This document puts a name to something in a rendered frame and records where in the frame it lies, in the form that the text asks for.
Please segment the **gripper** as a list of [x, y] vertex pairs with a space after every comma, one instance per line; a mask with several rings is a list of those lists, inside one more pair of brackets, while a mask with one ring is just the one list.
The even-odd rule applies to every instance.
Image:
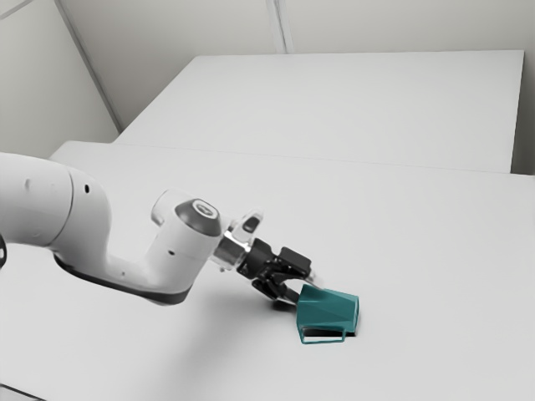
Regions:
[[287, 280], [301, 280], [312, 287], [323, 288], [323, 280], [312, 272], [311, 264], [306, 256], [287, 247], [282, 247], [276, 255], [265, 241], [257, 238], [237, 272], [272, 300], [298, 300], [299, 294], [285, 284]]

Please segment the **teal faceted mug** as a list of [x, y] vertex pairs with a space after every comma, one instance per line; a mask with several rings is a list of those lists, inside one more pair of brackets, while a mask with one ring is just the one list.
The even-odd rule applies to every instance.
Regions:
[[[347, 336], [356, 335], [358, 323], [358, 296], [303, 285], [296, 311], [296, 327], [302, 344], [342, 343]], [[324, 340], [311, 341], [307, 331], [338, 332], [339, 335], [323, 335]]]

